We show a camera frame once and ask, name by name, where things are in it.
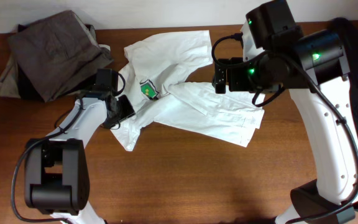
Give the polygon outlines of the white polo shirt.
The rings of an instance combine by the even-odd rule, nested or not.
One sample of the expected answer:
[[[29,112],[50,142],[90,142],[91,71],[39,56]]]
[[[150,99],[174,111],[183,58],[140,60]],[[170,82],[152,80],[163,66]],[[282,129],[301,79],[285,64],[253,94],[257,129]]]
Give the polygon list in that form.
[[[152,35],[124,48],[128,63],[120,70],[135,115],[112,131],[126,151],[133,151],[142,128],[156,122],[247,147],[260,128],[264,110],[253,94],[215,92],[210,82],[188,82],[191,73],[211,65],[208,30]]]

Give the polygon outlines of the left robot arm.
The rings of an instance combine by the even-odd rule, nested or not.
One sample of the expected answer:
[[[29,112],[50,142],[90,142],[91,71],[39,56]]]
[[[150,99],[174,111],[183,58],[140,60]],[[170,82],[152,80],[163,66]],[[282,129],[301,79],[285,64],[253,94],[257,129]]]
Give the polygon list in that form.
[[[65,120],[26,145],[24,201],[53,221],[105,223],[92,208],[85,147],[99,128],[120,128],[135,111],[126,95],[83,93]]]

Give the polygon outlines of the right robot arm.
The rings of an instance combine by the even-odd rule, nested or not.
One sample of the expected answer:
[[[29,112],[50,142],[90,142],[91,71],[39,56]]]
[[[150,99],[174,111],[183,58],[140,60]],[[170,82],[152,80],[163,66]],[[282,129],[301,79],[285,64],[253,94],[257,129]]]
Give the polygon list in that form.
[[[218,94],[247,91],[277,98],[288,91],[303,119],[317,178],[290,192],[272,223],[347,223],[358,213],[358,132],[347,52],[336,32],[304,35],[286,1],[246,15],[255,56],[214,59]]]

